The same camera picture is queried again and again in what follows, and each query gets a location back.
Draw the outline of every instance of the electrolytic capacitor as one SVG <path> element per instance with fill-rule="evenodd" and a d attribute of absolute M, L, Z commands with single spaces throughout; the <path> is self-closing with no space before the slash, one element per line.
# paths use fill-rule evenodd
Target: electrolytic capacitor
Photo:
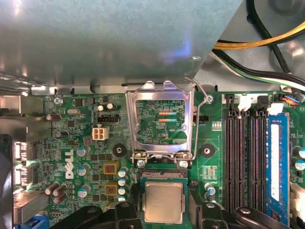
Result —
<path fill-rule="evenodd" d="M 108 103 L 108 104 L 107 104 L 107 110 L 116 111 L 117 108 L 118 108 L 118 107 L 117 107 L 116 104 L 111 104 L 111 103 Z"/>
<path fill-rule="evenodd" d="M 54 182 L 53 184 L 51 184 L 50 186 L 48 186 L 46 188 L 46 190 L 44 190 L 44 192 L 47 194 L 47 195 L 51 195 L 52 192 L 57 189 L 59 187 L 59 183 L 58 182 Z"/>
<path fill-rule="evenodd" d="M 53 199 L 54 204 L 60 204 L 67 198 L 67 193 L 62 193 L 59 197 L 56 197 Z"/>
<path fill-rule="evenodd" d="M 47 114 L 45 118 L 47 121 L 58 122 L 61 120 L 61 115 L 60 114 Z"/>
<path fill-rule="evenodd" d="M 90 151 L 91 151 L 90 146 L 82 146 L 76 150 L 76 155 L 85 156 L 86 154 L 90 153 Z"/>
<path fill-rule="evenodd" d="M 83 185 L 79 190 L 77 195 L 80 198 L 85 198 L 91 191 L 91 187 L 89 185 Z"/>
<path fill-rule="evenodd" d="M 206 190 L 206 192 L 209 195 L 215 195 L 215 193 L 216 193 L 216 189 L 214 188 L 214 186 L 211 183 L 206 183 L 204 185 L 204 189 Z"/>
<path fill-rule="evenodd" d="M 97 110 L 98 111 L 104 111 L 105 110 L 105 106 L 104 105 L 98 105 L 97 106 Z"/>
<path fill-rule="evenodd" d="M 120 178 L 120 179 L 118 180 L 119 186 L 121 186 L 121 187 L 125 186 L 127 180 L 128 180 L 128 177 L 127 177 L 127 176 L 124 176 L 124 177 Z"/>
<path fill-rule="evenodd" d="M 56 132 L 55 133 L 55 137 L 60 139 L 60 138 L 65 138 L 65 137 L 68 137 L 69 136 L 69 132 L 66 131 L 66 130 L 62 130 L 60 132 Z"/>
<path fill-rule="evenodd" d="M 119 196 L 119 198 L 118 198 L 118 201 L 126 201 L 126 198 L 125 198 L 125 196 Z"/>
<path fill-rule="evenodd" d="M 61 184 L 59 187 L 57 187 L 53 191 L 53 196 L 59 197 L 62 193 L 64 193 L 67 190 L 67 185 L 66 184 Z"/>
<path fill-rule="evenodd" d="M 302 171 L 305 169 L 305 161 L 298 159 L 296 157 L 293 157 L 291 159 L 291 166 L 295 167 L 296 170 Z"/>
<path fill-rule="evenodd" d="M 79 176 L 84 176 L 84 175 L 88 174 L 90 169 L 91 169 L 90 165 L 82 164 L 82 166 L 78 166 L 76 172 Z"/>
<path fill-rule="evenodd" d="M 210 195 L 208 192 L 206 192 L 204 194 L 204 198 L 209 201 L 209 202 L 216 202 L 215 200 L 215 196 L 214 195 Z"/>
<path fill-rule="evenodd" d="M 123 196 L 126 194 L 126 189 L 124 187 L 120 187 L 119 190 L 118 190 L 118 193 Z"/>
<path fill-rule="evenodd" d="M 305 148 L 302 148 L 300 146 L 295 146 L 292 149 L 292 154 L 296 157 L 305 159 Z"/>
<path fill-rule="evenodd" d="M 122 168 L 120 168 L 118 175 L 119 175 L 119 177 L 124 177 L 124 176 L 126 176 L 127 172 L 128 172 L 128 168 L 122 167 Z"/>

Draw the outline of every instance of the screw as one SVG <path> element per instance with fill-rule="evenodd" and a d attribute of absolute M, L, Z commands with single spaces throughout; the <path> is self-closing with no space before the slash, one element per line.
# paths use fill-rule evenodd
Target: screw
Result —
<path fill-rule="evenodd" d="M 206 102 L 208 104 L 211 104 L 213 101 L 214 101 L 214 97 L 209 94 L 208 97 L 207 97 L 207 101 Z"/>
<path fill-rule="evenodd" d="M 144 168 L 146 165 L 146 162 L 144 160 L 138 160 L 137 166 L 138 168 Z"/>
<path fill-rule="evenodd" d="M 182 130 L 186 130 L 187 126 L 186 125 L 182 125 Z"/>
<path fill-rule="evenodd" d="M 215 207 L 215 205 L 212 204 L 212 203 L 207 203 L 206 206 L 207 206 L 208 208 L 214 208 L 214 207 Z"/>
<path fill-rule="evenodd" d="M 244 214 L 250 214 L 250 213 L 251 213 L 250 210 L 249 210 L 249 209 L 246 209 L 246 208 L 242 208 L 242 209 L 240 209 L 240 211 L 241 211 L 242 213 L 244 213 Z"/>
<path fill-rule="evenodd" d="M 181 168 L 187 168 L 189 164 L 187 163 L 187 161 L 179 161 L 179 166 Z"/>
<path fill-rule="evenodd" d="M 54 103 L 55 103 L 56 105 L 60 105 L 60 104 L 62 104 L 62 99 L 61 99 L 60 97 L 56 97 L 56 98 L 54 99 Z"/>

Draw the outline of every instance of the white wire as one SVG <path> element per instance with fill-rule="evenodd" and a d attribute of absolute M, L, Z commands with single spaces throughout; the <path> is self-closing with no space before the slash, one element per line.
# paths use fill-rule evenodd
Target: white wire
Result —
<path fill-rule="evenodd" d="M 227 65 L 227 63 L 225 63 L 221 58 L 219 58 L 214 52 L 210 52 L 210 56 L 213 57 L 215 60 L 217 60 L 219 63 L 221 63 L 230 72 L 234 73 L 237 76 L 246 78 L 246 77 L 240 75 L 239 73 L 237 73 L 236 71 L 234 71 L 232 68 L 230 68 L 230 66 Z M 285 92 L 291 92 L 291 89 L 289 89 L 284 84 L 289 85 L 290 87 L 293 87 L 293 88 L 297 88 L 301 91 L 305 91 L 305 86 L 302 86 L 298 83 L 294 83 L 294 82 L 291 82 L 291 81 L 288 81 L 288 80 L 272 79 L 272 78 L 259 77 L 259 76 L 255 76 L 255 78 L 257 78 L 258 80 L 263 79 L 263 80 L 268 80 L 268 81 L 274 82 L 275 84 L 279 84 L 279 85 L 281 85 L 281 89 Z"/>

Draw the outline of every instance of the ram module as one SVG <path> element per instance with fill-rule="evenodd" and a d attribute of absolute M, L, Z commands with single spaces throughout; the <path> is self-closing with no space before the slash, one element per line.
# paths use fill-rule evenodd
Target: ram module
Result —
<path fill-rule="evenodd" d="M 289 113 L 266 124 L 266 214 L 289 226 Z"/>

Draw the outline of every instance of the green circuit board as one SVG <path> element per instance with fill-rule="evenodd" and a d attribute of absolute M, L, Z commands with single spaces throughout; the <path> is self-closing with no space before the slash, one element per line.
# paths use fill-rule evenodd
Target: green circuit board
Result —
<path fill-rule="evenodd" d="M 202 107 L 201 113 L 209 116 L 209 122 L 200 124 L 198 145 L 209 143 L 215 147 L 215 154 L 211 158 L 200 156 L 193 162 L 189 169 L 189 179 L 199 180 L 200 192 L 202 196 L 205 193 L 203 184 L 213 183 L 216 187 L 216 200 L 222 202 L 222 109 L 221 94 L 214 93 L 214 104 L 207 104 Z M 119 166 L 128 167 L 129 178 L 127 189 L 136 182 L 136 169 L 129 159 L 131 154 L 131 140 L 128 127 L 128 117 L 126 109 L 125 94 L 82 94 L 82 95 L 64 95 L 62 104 L 54 103 L 54 96 L 44 97 L 45 114 L 60 114 L 61 120 L 52 122 L 52 134 L 56 132 L 68 131 L 67 138 L 49 138 L 41 140 L 35 144 L 38 152 L 38 160 L 35 161 L 39 166 L 40 183 L 31 187 L 31 189 L 44 190 L 49 184 L 57 181 L 60 184 L 66 184 L 68 197 L 64 202 L 58 205 L 50 204 L 45 210 L 50 218 L 50 225 L 54 225 L 59 220 L 67 217 L 74 211 L 86 205 L 99 206 L 105 209 L 111 202 L 117 201 L 118 196 L 105 196 L 104 185 L 107 182 L 117 181 L 117 175 L 103 174 L 103 165 L 109 161 L 118 161 Z M 203 99 L 201 93 L 195 96 L 196 104 Z M 117 106 L 116 111 L 100 112 L 98 105 L 112 103 Z M 69 110 L 76 109 L 78 114 L 69 114 Z M 180 144 L 185 141 L 185 133 L 181 132 L 181 123 L 184 122 L 184 102 L 183 101 L 140 101 L 137 104 L 138 118 L 144 131 L 138 133 L 139 141 L 150 141 L 158 139 L 158 144 Z M 118 123 L 103 123 L 108 126 L 109 139 L 105 141 L 94 141 L 91 138 L 92 128 L 97 127 L 97 117 L 100 115 L 118 115 Z M 176 122 L 163 122 L 160 119 L 176 119 Z M 158 129 L 157 126 L 163 126 L 164 129 Z M 127 156 L 116 158 L 112 153 L 115 144 L 122 143 L 127 147 Z M 83 157 L 75 154 L 78 147 L 83 145 L 90 146 L 90 153 Z M 65 159 L 67 154 L 73 150 L 74 168 L 84 163 L 89 164 L 91 169 L 85 176 L 79 176 L 74 172 L 73 179 L 65 177 Z M 176 168 L 175 164 L 147 164 L 147 168 Z M 78 190 L 82 185 L 87 184 L 91 191 L 85 198 L 78 197 Z M 149 226 L 154 229 L 163 228 L 163 226 Z"/>

